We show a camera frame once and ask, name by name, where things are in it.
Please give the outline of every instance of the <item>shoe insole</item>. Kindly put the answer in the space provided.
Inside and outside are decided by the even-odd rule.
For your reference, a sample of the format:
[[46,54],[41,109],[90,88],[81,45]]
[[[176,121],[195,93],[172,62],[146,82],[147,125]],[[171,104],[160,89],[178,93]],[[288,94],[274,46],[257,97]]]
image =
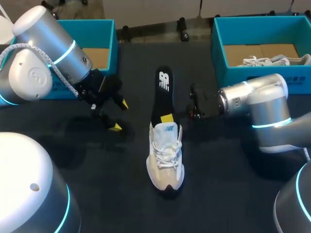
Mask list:
[[155,72],[155,101],[151,115],[152,126],[159,123],[176,122],[179,125],[177,117],[174,115],[173,106],[174,93],[174,75],[167,66],[159,67]]

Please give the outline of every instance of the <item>new balance logo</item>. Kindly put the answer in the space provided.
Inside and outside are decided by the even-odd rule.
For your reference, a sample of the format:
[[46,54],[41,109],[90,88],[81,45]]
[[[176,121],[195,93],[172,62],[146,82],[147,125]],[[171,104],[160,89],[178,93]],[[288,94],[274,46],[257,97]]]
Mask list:
[[164,131],[167,132],[167,131],[172,131],[172,130],[173,130],[173,126],[167,126]]
[[167,73],[163,73],[162,71],[159,73],[160,83],[159,86],[162,87],[164,90],[170,91],[170,81],[169,75]]

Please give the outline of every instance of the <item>black work surface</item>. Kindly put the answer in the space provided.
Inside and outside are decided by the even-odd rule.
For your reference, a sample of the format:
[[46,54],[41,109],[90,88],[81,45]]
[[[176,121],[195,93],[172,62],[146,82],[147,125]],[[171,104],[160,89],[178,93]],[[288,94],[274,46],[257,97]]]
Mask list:
[[[276,233],[273,204],[303,165],[298,151],[258,152],[247,118],[203,123],[183,119],[183,189],[166,199],[147,170],[148,130],[159,65],[174,72],[177,111],[191,83],[217,90],[209,43],[120,44],[119,73],[129,110],[109,104],[122,133],[105,131],[77,100],[1,109],[0,131],[37,140],[59,167],[82,213],[82,233]],[[310,96],[290,96],[292,117],[310,111]]]

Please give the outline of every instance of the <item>teal box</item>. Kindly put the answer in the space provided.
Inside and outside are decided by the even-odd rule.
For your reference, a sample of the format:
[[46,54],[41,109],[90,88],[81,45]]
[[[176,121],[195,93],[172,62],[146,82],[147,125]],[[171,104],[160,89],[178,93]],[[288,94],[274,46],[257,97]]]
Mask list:
[[219,86],[278,73],[285,78],[290,94],[310,94],[311,66],[229,66],[224,45],[263,44],[293,44],[299,57],[311,55],[311,24],[306,16],[215,18],[211,54]]
[[[104,48],[109,49],[109,58],[106,69],[99,69],[103,75],[115,74],[118,62],[118,40],[114,20],[90,19],[90,20],[59,20],[58,21],[69,35],[81,48]],[[44,98],[47,100],[76,99],[71,91],[53,76],[53,87],[51,92]]]

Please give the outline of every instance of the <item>white sneaker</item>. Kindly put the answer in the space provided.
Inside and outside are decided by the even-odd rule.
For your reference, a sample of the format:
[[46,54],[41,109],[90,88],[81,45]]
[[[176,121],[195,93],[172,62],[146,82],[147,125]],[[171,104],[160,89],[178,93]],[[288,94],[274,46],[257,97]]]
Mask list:
[[310,54],[306,54],[300,58],[290,58],[290,57],[285,57],[284,55],[279,55],[279,56],[271,58],[271,62],[272,64],[274,64],[283,59],[286,59],[288,61],[288,63],[286,63],[287,66],[310,66],[311,65]]
[[301,58],[289,58],[284,55],[278,55],[273,58],[252,58],[243,59],[243,64],[239,67],[264,67],[264,66],[296,66],[311,65],[311,56],[306,54]]
[[289,66],[290,62],[286,57],[282,57],[274,62],[270,58],[259,58],[251,56],[252,58],[243,59],[243,64],[239,67],[266,67],[266,66]]
[[182,127],[175,122],[159,123],[149,128],[150,154],[146,165],[154,186],[161,191],[180,188],[185,169],[181,154]]

